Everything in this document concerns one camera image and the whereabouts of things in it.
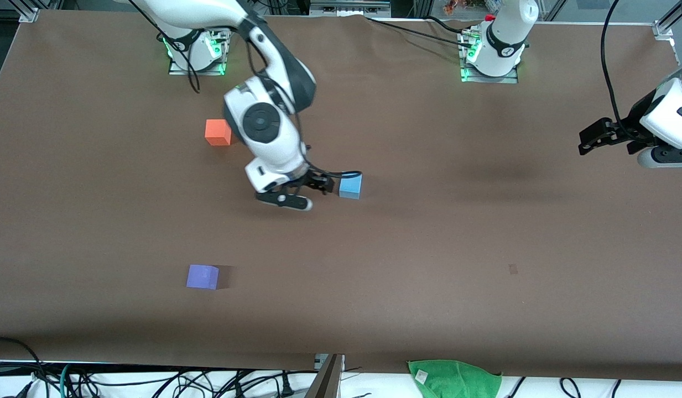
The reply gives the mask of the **blue foam block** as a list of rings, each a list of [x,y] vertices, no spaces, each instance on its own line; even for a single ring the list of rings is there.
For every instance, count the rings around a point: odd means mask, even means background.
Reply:
[[[361,196],[362,174],[343,174],[339,179],[338,196],[358,201]]]

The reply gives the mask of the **orange foam block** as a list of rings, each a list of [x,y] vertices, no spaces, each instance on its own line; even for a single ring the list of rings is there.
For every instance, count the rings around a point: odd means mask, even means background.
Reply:
[[[206,120],[205,138],[210,146],[230,146],[232,129],[224,119]]]

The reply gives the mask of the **purple foam block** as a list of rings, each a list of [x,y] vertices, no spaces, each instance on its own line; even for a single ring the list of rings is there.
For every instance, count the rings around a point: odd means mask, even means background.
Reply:
[[[191,264],[186,278],[186,287],[216,290],[219,272],[219,268],[214,265]]]

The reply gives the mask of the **green cloth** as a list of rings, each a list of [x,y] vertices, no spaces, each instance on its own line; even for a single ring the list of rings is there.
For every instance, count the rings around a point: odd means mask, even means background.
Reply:
[[[422,398],[497,398],[502,374],[456,360],[407,363]]]

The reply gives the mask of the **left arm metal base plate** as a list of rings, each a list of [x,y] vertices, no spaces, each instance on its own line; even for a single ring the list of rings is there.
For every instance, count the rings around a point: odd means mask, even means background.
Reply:
[[[470,44],[469,48],[459,47],[458,56],[460,62],[460,75],[462,82],[475,82],[475,83],[505,83],[505,84],[517,84],[518,83],[518,63],[520,58],[517,58],[517,62],[513,63],[510,71],[503,76],[489,76],[482,73],[482,71],[476,68],[476,65],[472,64],[470,60],[475,58],[477,53],[482,50],[484,45],[482,45],[479,38],[479,33],[477,30],[463,30],[461,33],[457,34],[457,39],[459,43]]]

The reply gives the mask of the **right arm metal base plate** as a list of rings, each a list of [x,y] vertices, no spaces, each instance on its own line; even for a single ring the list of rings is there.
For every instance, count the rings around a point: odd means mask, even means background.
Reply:
[[[186,37],[174,39],[174,47],[163,39],[170,58],[169,73],[186,75],[194,70],[198,75],[224,75],[231,35],[228,29],[194,30]]]

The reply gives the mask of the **aluminium frame rail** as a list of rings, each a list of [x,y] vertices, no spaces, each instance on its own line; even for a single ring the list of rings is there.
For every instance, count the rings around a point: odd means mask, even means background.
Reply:
[[[309,15],[391,18],[391,0],[310,0]]]

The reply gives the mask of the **grey metal post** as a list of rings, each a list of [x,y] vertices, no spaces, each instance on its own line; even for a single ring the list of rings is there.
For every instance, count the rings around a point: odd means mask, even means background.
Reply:
[[[339,398],[339,385],[344,365],[345,355],[326,355],[304,398]]]

